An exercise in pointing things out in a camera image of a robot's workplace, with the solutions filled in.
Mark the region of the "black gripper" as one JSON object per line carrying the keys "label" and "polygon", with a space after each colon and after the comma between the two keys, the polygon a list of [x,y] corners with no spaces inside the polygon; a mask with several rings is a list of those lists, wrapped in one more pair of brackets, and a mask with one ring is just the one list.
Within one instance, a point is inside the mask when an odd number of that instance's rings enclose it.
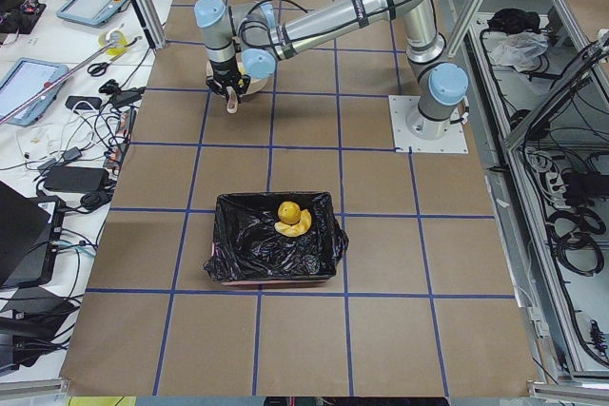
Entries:
{"label": "black gripper", "polygon": [[237,104],[243,101],[250,85],[250,76],[243,74],[236,59],[223,62],[208,61],[206,63],[206,85],[216,95],[227,100],[227,89],[235,92]]}

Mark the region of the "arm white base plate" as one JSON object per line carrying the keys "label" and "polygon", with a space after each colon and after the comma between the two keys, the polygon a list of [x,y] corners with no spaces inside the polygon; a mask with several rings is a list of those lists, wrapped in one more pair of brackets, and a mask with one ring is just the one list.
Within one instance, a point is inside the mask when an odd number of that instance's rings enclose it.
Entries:
{"label": "arm white base plate", "polygon": [[467,154],[461,114],[455,107],[444,121],[429,121],[419,112],[419,96],[390,95],[394,150],[401,153]]}

